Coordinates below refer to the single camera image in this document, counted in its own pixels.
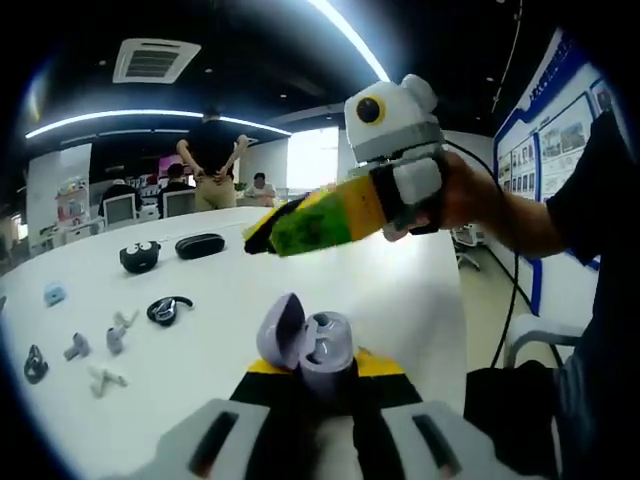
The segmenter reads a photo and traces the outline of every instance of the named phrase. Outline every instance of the person sitting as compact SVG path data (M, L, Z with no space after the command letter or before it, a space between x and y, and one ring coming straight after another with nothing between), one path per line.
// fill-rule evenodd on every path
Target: person sitting
M273 207L273 199L276 198L276 190L273 185L266 182L265 174L258 172L253 176L253 185L244 191L246 198L256 198L258 205Z
M169 177L169 183L166 187L160 190L160 193L158 194L158 213L160 214L160 218L164 218L165 193L193 190L191 185L184 183L184 165L181 163L171 164L167 169L167 175Z
M136 211L140 211L142 208L142 198L140 198L140 194L138 191L133 188L131 185L127 185L124 180L117 179L113 181L113 184L107 188L102 194L102 200L100 201L100 207L98 208L98 215L104 217L104 201L109 200L110 198L120 197L122 195L129 195L133 193L136 202Z

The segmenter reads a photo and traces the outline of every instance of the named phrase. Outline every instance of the person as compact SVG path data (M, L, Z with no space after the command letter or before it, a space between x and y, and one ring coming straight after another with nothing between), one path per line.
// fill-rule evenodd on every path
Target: person
M253 176L253 185L244 191L247 198L256 198L263 207L273 207L273 199L276 198L276 190L273 185L266 182L266 176L258 172Z
M98 207L98 215L104 217L104 201L109 200L110 198L119 197L121 195L129 195L133 193L135 195L136 202L136 211L140 211L142 208L142 198L138 191L133 188L131 185L127 185L124 180L116 179L113 181L113 184L107 188L102 194L102 200L100 201L100 206Z
M184 190L193 190L191 185L184 183L184 165L181 163L172 163L167 168L167 176L169 183L158 193L158 213L160 218L164 218L164 194L170 192L182 192Z
M501 194L487 174L455 153L445 156L450 174L442 228L475 222L527 256L570 248L583 264L601 257L593 316L573 355L559 369L530 361L471 372L465 418L493 439L503 463L523 475L555 478L554 416L563 478L624 478L614 472L629 471L631 458L623 452L635 445L640 337L637 284L630 275L639 271L640 256L624 248L619 229L635 223L640 166L616 117L605 112L593 122L574 173L546 204ZM417 225L426 223L421 214Z
M193 169L198 211L236 206L232 165L249 144L247 136L238 135L236 128L221 121L220 113L210 106L202 123L177 144L178 154Z

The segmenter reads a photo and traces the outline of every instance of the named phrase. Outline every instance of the ear hook headphone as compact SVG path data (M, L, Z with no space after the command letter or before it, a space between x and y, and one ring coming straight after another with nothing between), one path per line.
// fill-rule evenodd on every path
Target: ear hook headphone
M149 308L147 308L147 317L158 325L170 327L178 316L177 302L184 303L189 308L193 307L193 302L187 297L164 297L149 305Z

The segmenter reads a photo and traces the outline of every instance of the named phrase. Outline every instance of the white table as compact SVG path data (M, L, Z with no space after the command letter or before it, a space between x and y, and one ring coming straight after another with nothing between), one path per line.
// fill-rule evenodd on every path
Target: white table
M281 259L244 253L240 232L267 209L236 208L135 225L93 236L38 256L1 281L8 300L2 325L19 386L35 418L82 477L132 472L154 455L159 437L212 398L228 398L257 359L255 333L264 314L286 292L296 292L310 314L335 310L352 323L357 345L399 361L425 400L462 412L466 373L465 321L455 254L448 232L390 244L374 235L356 244ZM227 240L217 255L182 261L182 237L214 231ZM118 252L135 241L158 240L158 265L128 274ZM67 298L51 308L44 286L61 281ZM193 299L169 329L145 311L165 295ZM112 357L105 332L116 310L140 310ZM93 349L67 362L74 332ZM37 385L22 374L37 344L50 371ZM102 399L89 390L89 365L106 364L130 381ZM329 424L320 478L357 478L350 430Z

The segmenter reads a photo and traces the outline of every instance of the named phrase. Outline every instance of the led light strip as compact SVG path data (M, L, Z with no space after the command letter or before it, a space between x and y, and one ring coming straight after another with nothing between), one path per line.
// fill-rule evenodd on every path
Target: led light strip
M365 59L369 66L376 73L378 78L384 82L389 82L389 76L384 71L378 59L373 55L371 50L364 40L360 38L360 35L356 33L351 25L344 19L340 13L333 8L333 6L327 0L308 0L308 2L317 8L327 19L333 23L338 30L340 30L345 37L353 44L354 47L360 52L360 55Z
M154 110L154 109L111 110L108 112L86 113L84 115L78 115L77 117L71 117L65 120L60 120L58 122L50 123L49 125L45 125L44 127L40 127L36 130L33 130L32 132L27 133L25 135L25 138L27 139L33 138L42 133L49 132L56 128L64 127L65 125L70 125L72 123L84 122L85 120L94 120L96 118L120 117L124 115L170 115L174 117L202 118L201 113L182 112L179 110ZM280 133L282 135L291 135L291 132L287 132L286 130L270 127L269 125L261 125L259 123L248 122L246 120L239 120L237 118L220 117L220 120L223 120L225 122L239 123L240 125L247 125L250 127L262 128L263 130L270 130L272 132Z

